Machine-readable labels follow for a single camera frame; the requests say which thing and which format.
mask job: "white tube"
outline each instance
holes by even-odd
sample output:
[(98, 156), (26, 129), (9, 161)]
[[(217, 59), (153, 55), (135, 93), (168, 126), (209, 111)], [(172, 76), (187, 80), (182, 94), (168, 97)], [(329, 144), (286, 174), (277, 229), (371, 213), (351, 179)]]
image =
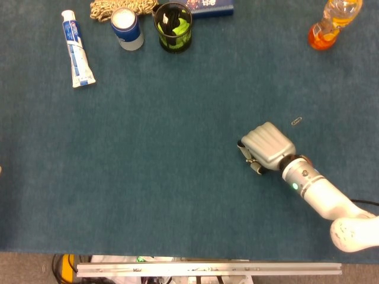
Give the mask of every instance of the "white tube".
[(63, 31), (65, 32), (67, 48), (71, 58), (72, 86), (74, 88), (96, 82), (88, 66), (87, 57), (82, 44), (82, 34), (75, 14), (71, 10), (62, 12)]

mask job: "book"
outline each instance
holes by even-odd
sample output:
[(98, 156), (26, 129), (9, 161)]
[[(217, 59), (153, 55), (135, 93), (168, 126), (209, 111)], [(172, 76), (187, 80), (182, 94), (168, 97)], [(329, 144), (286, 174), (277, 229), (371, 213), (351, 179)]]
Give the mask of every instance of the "book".
[(234, 0), (170, 0), (186, 5), (194, 18), (232, 15)]

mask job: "rope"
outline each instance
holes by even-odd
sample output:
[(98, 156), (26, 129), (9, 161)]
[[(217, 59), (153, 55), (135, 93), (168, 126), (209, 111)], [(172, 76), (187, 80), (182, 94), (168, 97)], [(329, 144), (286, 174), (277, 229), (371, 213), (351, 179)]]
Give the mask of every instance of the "rope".
[(137, 15), (150, 14), (158, 0), (94, 0), (89, 6), (91, 8), (91, 19), (99, 22), (108, 21), (114, 10), (126, 7), (133, 10)]

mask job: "floor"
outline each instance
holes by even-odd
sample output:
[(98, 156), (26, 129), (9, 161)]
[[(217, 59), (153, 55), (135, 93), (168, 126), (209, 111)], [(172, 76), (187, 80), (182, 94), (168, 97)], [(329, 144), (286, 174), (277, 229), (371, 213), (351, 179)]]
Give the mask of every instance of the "floor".
[[(1, 284), (56, 284), (50, 254), (0, 253)], [(379, 265), (346, 264), (342, 276), (253, 277), (254, 284), (378, 284)]]

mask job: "plastic bottle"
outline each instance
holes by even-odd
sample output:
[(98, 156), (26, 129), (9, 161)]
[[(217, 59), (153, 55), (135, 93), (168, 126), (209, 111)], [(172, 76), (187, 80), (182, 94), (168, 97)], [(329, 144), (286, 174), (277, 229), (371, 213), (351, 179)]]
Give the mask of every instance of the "plastic bottle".
[(309, 33), (309, 44), (317, 50), (334, 45), (344, 27), (350, 24), (362, 8), (363, 0), (328, 0), (321, 21), (315, 23)]

